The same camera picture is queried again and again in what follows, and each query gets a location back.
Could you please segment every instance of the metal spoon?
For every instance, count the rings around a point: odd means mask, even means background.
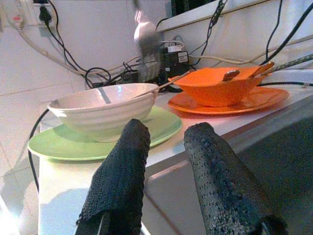
[[[230,81],[232,80],[235,76],[237,76],[238,74],[240,73],[239,70],[230,70],[228,72],[226,72],[224,74],[224,77],[222,79],[223,82],[227,82],[227,81]]]
[[[149,90],[149,91],[147,91],[147,92],[145,92],[145,93],[142,93],[142,94],[140,94],[140,95],[137,95],[137,96],[133,97],[133,99],[134,99],[134,98],[137,98],[137,97],[139,97],[139,96],[142,96],[142,95],[144,95],[144,94],[148,94],[148,93],[154,92],[154,91],[156,91],[156,90],[160,90],[160,89],[162,89],[163,87],[166,87],[166,86],[168,86],[168,85],[171,85],[172,83],[174,83],[174,82],[180,80],[181,78],[185,77],[186,75],[190,74],[191,72],[194,72],[194,70],[188,70],[187,72],[185,72],[185,73],[183,73],[182,75],[180,75],[180,76],[174,78],[173,80],[171,80],[171,81],[169,81],[169,82],[167,82],[167,83],[165,83],[165,84],[163,84],[163,85],[161,85],[161,86],[159,86],[159,87],[153,88],[152,90]]]
[[[134,41],[139,45],[142,56],[139,66],[139,80],[145,82],[158,75],[160,35],[156,32],[155,24],[140,9],[138,0],[133,0],[133,5],[136,10],[135,21],[138,23],[134,33]],[[145,64],[147,61],[155,61],[155,63],[148,67]]]
[[[253,74],[251,74],[249,77],[255,77],[267,70],[269,70],[270,68],[272,68],[274,66],[274,62],[268,62],[264,65],[261,65]]]

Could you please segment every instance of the power outlet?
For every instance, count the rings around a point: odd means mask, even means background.
[[[53,8],[48,1],[45,0],[20,0],[27,25],[38,25],[39,27],[45,27],[44,22],[39,19],[40,7],[44,5],[52,16],[50,27],[55,27],[56,16],[54,14]]]
[[[51,28],[51,27],[54,27],[55,26],[55,14],[54,14],[54,12],[53,12],[53,8],[52,8],[52,6],[51,6],[51,4],[50,3],[44,3],[44,4],[40,4],[40,3],[34,3],[33,4],[33,11],[34,11],[34,14],[35,14],[35,19],[36,19],[36,21],[37,21],[37,24],[38,24],[38,26],[39,27],[46,27],[46,25],[45,25],[45,23],[44,22],[42,22],[40,19],[39,19],[39,15],[40,15],[40,7],[41,6],[45,6],[46,8],[47,8],[47,10],[48,10],[48,12],[50,13],[50,15],[51,15],[51,17],[52,17],[52,19],[51,19],[51,21],[50,21],[50,23],[49,23],[49,27]]]

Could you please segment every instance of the white cable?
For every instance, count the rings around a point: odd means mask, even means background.
[[[24,33],[24,31],[23,31],[23,23],[24,23],[24,21],[23,21],[19,26],[16,26],[15,24],[13,24],[13,23],[9,20],[8,17],[7,17],[7,19],[8,19],[9,24],[10,24],[13,28],[15,28],[15,29],[18,31],[19,35],[25,40],[25,42],[26,42],[28,45],[30,45],[33,49],[35,49],[37,52],[39,52],[41,55],[47,57],[48,59],[54,61],[55,63],[61,65],[61,66],[64,67],[65,69],[67,69],[67,70],[69,70],[69,71],[71,71],[71,72],[73,72],[73,73],[75,73],[75,74],[78,74],[78,75],[85,75],[85,73],[86,73],[85,71],[73,69],[72,67],[70,67],[69,65],[67,65],[66,63],[64,63],[62,60],[59,60],[58,58],[56,58],[56,57],[53,56],[53,55],[50,55],[46,50],[44,50],[43,48],[37,46],[32,40],[30,40],[30,38],[29,38],[29,37]],[[140,57],[139,57],[139,56],[133,57],[132,59],[128,60],[126,63],[129,63],[129,62],[131,62],[132,60],[135,60],[135,59],[138,59],[138,58],[140,58]],[[115,67],[115,68],[113,68],[113,69],[110,69],[110,70],[108,70],[108,71],[113,71],[113,70],[116,70],[116,69],[118,69],[118,68],[120,68],[120,67],[123,67],[123,65],[117,66],[117,67]],[[91,74],[96,74],[96,73],[103,73],[103,71],[102,71],[102,70],[100,70],[100,71],[96,71],[96,70],[95,70],[95,71],[91,72]]]
[[[140,231],[142,235],[151,235],[151,233],[149,232],[149,230],[146,228],[146,226],[143,223],[141,223]]]
[[[297,43],[301,43],[301,42],[304,42],[304,41],[308,41],[308,40],[311,40],[311,39],[313,39],[313,34],[311,34],[309,36],[306,36],[306,37],[303,37],[303,38],[300,38],[300,39],[297,39],[297,40],[293,40],[293,41],[289,42],[288,44],[286,44],[286,46],[291,46],[291,45],[294,45],[294,44],[297,44]],[[278,48],[279,48],[279,46],[272,47],[268,51],[271,52],[271,51],[274,51],[274,50],[276,50]],[[260,57],[264,56],[265,54],[266,53],[263,52],[263,53],[255,56],[254,58],[252,58],[250,60],[245,60],[245,61],[243,61],[243,60],[240,61],[240,59],[238,59],[238,60],[229,60],[229,59],[224,59],[224,58],[221,58],[221,57],[211,56],[211,55],[202,55],[202,56],[190,55],[189,57],[190,58],[213,59],[213,60],[219,60],[219,61],[227,62],[227,63],[230,63],[230,64],[244,65],[244,64],[248,64],[248,63],[251,63],[254,60],[259,59]]]
[[[177,41],[177,40],[167,40],[167,41],[161,41],[160,43],[178,43],[180,44],[182,47],[185,46],[185,44],[181,41]]]

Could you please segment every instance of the bowl rim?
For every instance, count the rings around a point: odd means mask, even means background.
[[[138,85],[151,85],[151,89],[153,89],[153,87],[158,87],[157,84],[154,84],[154,83],[125,83],[125,84],[116,84],[116,85],[111,85],[111,86],[107,86],[107,87],[115,87],[115,86],[128,86],[130,84],[138,84]],[[154,95],[154,94],[157,94],[158,93],[158,90],[154,91],[154,92],[151,92],[151,93],[148,93],[148,94],[145,94],[145,95],[142,95],[142,96],[139,96],[139,97],[136,97],[136,98],[131,98],[131,99],[128,99],[128,100],[125,100],[125,101],[122,101],[122,102],[118,102],[118,103],[112,103],[112,104],[106,104],[106,105],[100,105],[100,106],[94,106],[94,107],[82,107],[82,108],[55,108],[55,107],[52,107],[51,104],[59,99],[63,99],[63,98],[66,98],[66,97],[69,97],[71,95],[74,95],[74,94],[81,94],[81,93],[85,93],[85,92],[88,92],[88,91],[91,91],[91,90],[94,90],[94,89],[99,89],[99,88],[105,88],[105,87],[97,87],[97,88],[92,88],[92,89],[88,89],[88,90],[84,90],[84,91],[80,91],[80,92],[75,92],[75,93],[72,93],[72,94],[68,94],[68,95],[65,95],[61,98],[58,98],[58,99],[55,99],[53,100],[52,102],[50,102],[48,104],[48,109],[51,110],[51,111],[78,111],[78,110],[92,110],[92,109],[100,109],[100,108],[115,108],[115,107],[118,107],[118,106],[123,106],[127,103],[129,103],[130,101],[140,101],[142,99],[146,99],[148,96],[150,95]]]
[[[267,77],[267,75],[265,75],[265,76],[247,77],[245,79],[236,79],[236,78],[234,78],[231,81],[220,81],[218,83],[210,84],[210,85],[205,85],[205,84],[203,84],[203,85],[191,85],[191,84],[190,85],[188,85],[188,84],[182,85],[182,84],[178,84],[176,82],[174,82],[174,84],[178,85],[180,87],[201,87],[201,88],[203,88],[203,87],[217,87],[217,86],[222,86],[222,85],[227,84],[227,83],[235,83],[235,82],[237,82],[237,83],[245,83],[245,82],[248,82],[249,80],[258,79],[258,78],[262,78],[262,80],[263,80],[263,79],[265,79],[265,77]]]

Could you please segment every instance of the white bowl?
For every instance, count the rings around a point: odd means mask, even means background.
[[[98,142],[118,140],[132,118],[144,120],[152,109],[157,91],[133,98],[157,87],[151,83],[129,83],[77,92],[48,105],[70,129]]]

